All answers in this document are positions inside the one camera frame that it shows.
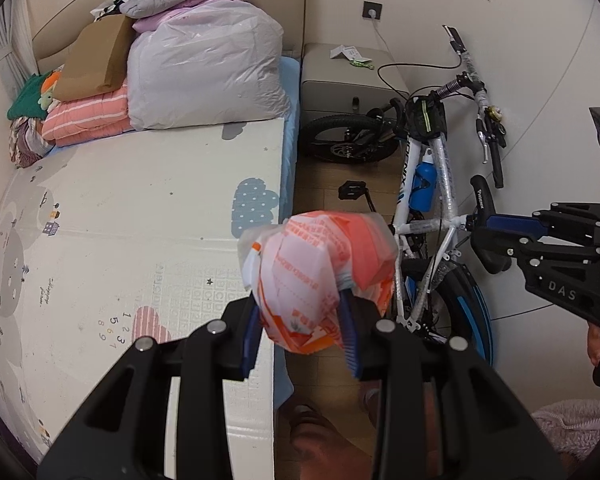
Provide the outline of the person right hand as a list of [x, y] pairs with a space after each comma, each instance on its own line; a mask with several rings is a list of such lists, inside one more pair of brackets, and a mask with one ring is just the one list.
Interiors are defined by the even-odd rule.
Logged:
[[600, 365], [600, 327], [588, 324], [588, 358], [594, 367]]

